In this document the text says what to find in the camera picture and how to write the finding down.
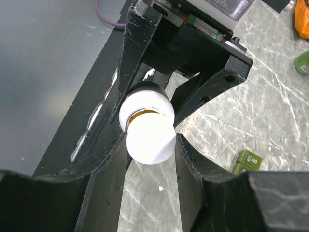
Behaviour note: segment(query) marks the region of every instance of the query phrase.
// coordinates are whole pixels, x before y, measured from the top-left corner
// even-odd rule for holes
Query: black plastic part
[[[126,136],[56,175],[0,172],[0,231],[116,232],[126,174]]]
[[[174,27],[173,24],[162,19],[152,42],[144,53],[142,62],[166,75],[180,70],[188,78],[192,78],[198,72],[206,71],[208,66],[223,67],[230,55],[249,66],[253,64],[253,61],[245,54],[201,33],[195,27],[184,25],[171,35]],[[234,40],[230,42],[246,51]]]
[[[309,173],[236,176],[197,152],[181,134],[176,172],[183,232],[309,231]]]
[[[208,70],[176,89],[171,100],[175,111],[174,126],[211,99],[247,80],[250,71],[248,64],[234,56],[230,56],[226,64],[223,62],[207,66]]]
[[[290,0],[262,0],[272,9],[280,13],[289,3]]]
[[[153,38],[161,18],[160,12],[143,1],[133,1],[126,21],[123,50],[118,66],[117,89],[119,94],[112,111],[111,122],[116,119],[121,104],[129,93],[141,65],[141,58]]]

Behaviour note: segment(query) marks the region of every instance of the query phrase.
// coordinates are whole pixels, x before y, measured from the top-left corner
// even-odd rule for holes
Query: green bottle
[[[309,51],[301,54],[299,57],[295,59],[294,62],[295,68],[301,74],[308,75],[309,74]]]

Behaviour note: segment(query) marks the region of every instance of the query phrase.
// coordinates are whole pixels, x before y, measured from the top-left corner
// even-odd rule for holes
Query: orange object
[[[309,39],[309,0],[298,0],[295,7],[295,27],[303,39]]]

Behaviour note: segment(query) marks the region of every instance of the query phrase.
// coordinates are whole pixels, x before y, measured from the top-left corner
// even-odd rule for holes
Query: green box
[[[233,172],[236,175],[240,175],[246,171],[253,171],[253,169],[246,167],[245,165],[238,163],[235,165],[235,167],[233,168]]]
[[[262,157],[259,157],[258,155],[252,153],[251,151],[243,150],[238,155],[236,163],[241,163],[247,166],[248,168],[257,171],[260,169],[262,160],[263,160]]]

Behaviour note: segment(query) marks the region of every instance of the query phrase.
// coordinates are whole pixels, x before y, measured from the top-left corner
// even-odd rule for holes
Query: cable
[[[154,6],[154,2],[155,0],[152,0],[151,3],[150,3],[150,6],[153,7]],[[98,16],[106,23],[108,23],[109,25],[112,25],[116,28],[125,28],[126,27],[126,24],[125,23],[115,23],[111,20],[109,20],[107,17],[105,17],[105,15],[101,12],[100,10],[100,7],[99,7],[99,0],[96,0],[96,11],[97,11],[97,14]]]

